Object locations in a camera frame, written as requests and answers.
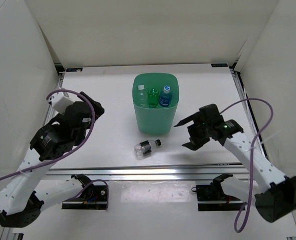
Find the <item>dark blue label bottle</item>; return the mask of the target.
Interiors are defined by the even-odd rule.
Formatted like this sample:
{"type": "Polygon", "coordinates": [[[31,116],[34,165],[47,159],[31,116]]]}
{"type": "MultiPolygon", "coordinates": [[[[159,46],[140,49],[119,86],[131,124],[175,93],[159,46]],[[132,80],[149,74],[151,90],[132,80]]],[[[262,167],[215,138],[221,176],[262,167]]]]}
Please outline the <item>dark blue label bottle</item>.
{"type": "Polygon", "coordinates": [[[161,107],[168,107],[171,104],[172,92],[170,86],[166,85],[160,93],[159,105],[161,107]]]}

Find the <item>green soda bottle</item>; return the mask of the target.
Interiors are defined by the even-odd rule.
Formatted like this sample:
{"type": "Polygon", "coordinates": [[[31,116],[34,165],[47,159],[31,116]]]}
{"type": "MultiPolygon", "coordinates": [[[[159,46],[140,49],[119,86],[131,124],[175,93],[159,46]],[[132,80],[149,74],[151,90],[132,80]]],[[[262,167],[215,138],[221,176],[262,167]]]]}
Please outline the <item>green soda bottle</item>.
{"type": "Polygon", "coordinates": [[[159,91],[152,88],[147,93],[149,108],[156,108],[159,104],[159,91]]]}

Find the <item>black label small bottle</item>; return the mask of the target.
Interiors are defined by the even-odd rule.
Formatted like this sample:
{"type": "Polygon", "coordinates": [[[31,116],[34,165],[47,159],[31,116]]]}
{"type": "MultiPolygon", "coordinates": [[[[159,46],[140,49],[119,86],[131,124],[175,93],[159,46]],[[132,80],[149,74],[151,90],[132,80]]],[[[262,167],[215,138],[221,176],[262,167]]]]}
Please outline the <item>black label small bottle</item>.
{"type": "Polygon", "coordinates": [[[145,140],[134,146],[134,152],[138,159],[145,158],[155,152],[161,146],[161,141],[156,140],[145,140]]]}

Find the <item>clear unlabelled plastic bottle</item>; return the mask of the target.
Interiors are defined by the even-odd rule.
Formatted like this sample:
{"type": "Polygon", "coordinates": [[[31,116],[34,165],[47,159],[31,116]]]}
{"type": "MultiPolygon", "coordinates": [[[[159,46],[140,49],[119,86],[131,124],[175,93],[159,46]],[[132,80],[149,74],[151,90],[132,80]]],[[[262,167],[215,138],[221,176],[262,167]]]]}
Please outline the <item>clear unlabelled plastic bottle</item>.
{"type": "Polygon", "coordinates": [[[147,93],[145,91],[145,85],[138,85],[138,106],[141,108],[145,108],[147,106],[147,93]]]}

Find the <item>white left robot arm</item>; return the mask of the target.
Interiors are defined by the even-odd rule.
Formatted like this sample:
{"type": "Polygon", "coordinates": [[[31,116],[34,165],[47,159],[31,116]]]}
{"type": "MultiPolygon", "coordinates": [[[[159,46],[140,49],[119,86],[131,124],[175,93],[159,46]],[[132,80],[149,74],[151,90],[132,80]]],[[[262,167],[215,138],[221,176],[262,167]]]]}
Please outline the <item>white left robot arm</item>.
{"type": "Polygon", "coordinates": [[[35,189],[53,165],[85,144],[105,112],[101,103],[84,92],[77,93],[78,101],[70,99],[69,93],[55,90],[47,96],[57,115],[36,132],[17,171],[0,177],[0,181],[10,179],[0,191],[1,227],[24,228],[55,204],[72,199],[91,202],[98,197],[94,182],[83,174],[44,191],[35,189]]]}

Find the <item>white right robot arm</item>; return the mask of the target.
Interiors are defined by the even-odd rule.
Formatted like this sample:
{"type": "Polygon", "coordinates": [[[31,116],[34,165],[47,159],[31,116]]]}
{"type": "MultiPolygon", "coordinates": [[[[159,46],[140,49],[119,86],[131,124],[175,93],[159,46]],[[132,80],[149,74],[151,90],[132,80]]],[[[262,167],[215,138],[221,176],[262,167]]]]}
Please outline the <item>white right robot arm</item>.
{"type": "Polygon", "coordinates": [[[224,120],[215,104],[199,108],[198,112],[177,123],[187,127],[189,142],[184,147],[196,151],[210,140],[218,141],[249,171],[249,182],[231,173],[223,173],[209,185],[197,187],[203,200],[223,200],[228,196],[254,206],[260,216],[273,223],[296,210],[296,176],[288,177],[252,146],[243,128],[233,119],[224,120]]]}

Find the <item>green plastic bin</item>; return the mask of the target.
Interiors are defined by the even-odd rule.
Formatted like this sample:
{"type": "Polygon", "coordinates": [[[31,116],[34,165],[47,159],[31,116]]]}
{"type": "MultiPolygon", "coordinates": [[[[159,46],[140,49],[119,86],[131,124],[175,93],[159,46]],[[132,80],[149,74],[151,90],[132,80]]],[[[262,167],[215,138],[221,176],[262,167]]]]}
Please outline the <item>green plastic bin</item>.
{"type": "Polygon", "coordinates": [[[170,131],[179,102],[179,85],[177,78],[170,73],[142,73],[135,77],[132,87],[132,100],[138,128],[145,134],[161,135],[170,131]],[[172,92],[171,104],[168,107],[156,108],[138,106],[138,85],[145,85],[145,91],[155,88],[159,94],[164,86],[170,86],[172,92]]]}

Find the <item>blue table corner sticker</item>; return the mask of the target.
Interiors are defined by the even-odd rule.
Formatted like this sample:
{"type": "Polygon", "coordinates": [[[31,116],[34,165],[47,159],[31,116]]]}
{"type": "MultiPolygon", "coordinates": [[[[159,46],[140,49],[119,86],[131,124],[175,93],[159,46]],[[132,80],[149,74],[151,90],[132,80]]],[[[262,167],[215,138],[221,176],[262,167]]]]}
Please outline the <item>blue table corner sticker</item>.
{"type": "Polygon", "coordinates": [[[65,71],[67,73],[81,72],[81,71],[83,71],[83,68],[82,67],[67,68],[65,71]]]}

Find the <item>blue right corner sticker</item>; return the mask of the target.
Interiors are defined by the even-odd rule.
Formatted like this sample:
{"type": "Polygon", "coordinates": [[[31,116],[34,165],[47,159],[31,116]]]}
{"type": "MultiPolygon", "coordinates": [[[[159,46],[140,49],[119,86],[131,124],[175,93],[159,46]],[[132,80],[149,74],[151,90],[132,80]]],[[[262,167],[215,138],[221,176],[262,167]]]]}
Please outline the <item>blue right corner sticker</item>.
{"type": "Polygon", "coordinates": [[[229,65],[227,63],[212,63],[211,67],[213,67],[213,68],[228,68],[229,65]]]}

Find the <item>aluminium table frame rail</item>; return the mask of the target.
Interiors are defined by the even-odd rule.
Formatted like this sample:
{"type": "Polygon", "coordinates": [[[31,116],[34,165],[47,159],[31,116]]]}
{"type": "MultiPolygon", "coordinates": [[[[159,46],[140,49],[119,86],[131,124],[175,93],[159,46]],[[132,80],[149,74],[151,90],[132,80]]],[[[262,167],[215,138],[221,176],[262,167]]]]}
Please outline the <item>aluminium table frame rail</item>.
{"type": "Polygon", "coordinates": [[[60,85],[84,91],[106,112],[89,141],[59,162],[38,188],[58,185],[71,174],[85,174],[109,183],[108,210],[68,210],[55,205],[31,225],[14,232],[25,240],[287,240],[296,238],[289,214],[268,223],[253,208],[242,233],[236,233],[235,211],[198,211],[196,184],[208,184],[228,172],[246,179],[247,170],[216,141],[198,151],[182,146],[189,140],[178,121],[199,107],[216,103],[220,109],[239,100],[240,87],[229,67],[211,64],[126,67],[83,67],[65,72],[60,85]],[[173,74],[180,101],[171,130],[160,136],[162,146],[138,159],[134,145],[150,139],[138,130],[132,85],[141,73],[173,74]]]}

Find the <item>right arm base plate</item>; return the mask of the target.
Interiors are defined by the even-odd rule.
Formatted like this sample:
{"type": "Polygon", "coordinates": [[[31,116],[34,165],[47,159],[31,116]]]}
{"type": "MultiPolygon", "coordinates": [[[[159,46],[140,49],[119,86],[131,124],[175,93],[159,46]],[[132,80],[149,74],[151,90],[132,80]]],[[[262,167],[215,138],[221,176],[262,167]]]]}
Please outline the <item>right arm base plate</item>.
{"type": "Polygon", "coordinates": [[[212,184],[196,185],[191,191],[197,195],[199,212],[238,211],[243,205],[238,198],[220,195],[212,184]]]}

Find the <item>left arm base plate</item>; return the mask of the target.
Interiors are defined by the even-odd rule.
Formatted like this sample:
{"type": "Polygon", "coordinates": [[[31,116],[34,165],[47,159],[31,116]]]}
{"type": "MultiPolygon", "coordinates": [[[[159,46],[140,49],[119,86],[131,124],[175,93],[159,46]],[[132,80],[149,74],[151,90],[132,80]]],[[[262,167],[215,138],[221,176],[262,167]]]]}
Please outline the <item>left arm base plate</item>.
{"type": "Polygon", "coordinates": [[[78,197],[62,203],[63,210],[106,211],[109,206],[109,187],[104,180],[95,180],[78,197]]]}

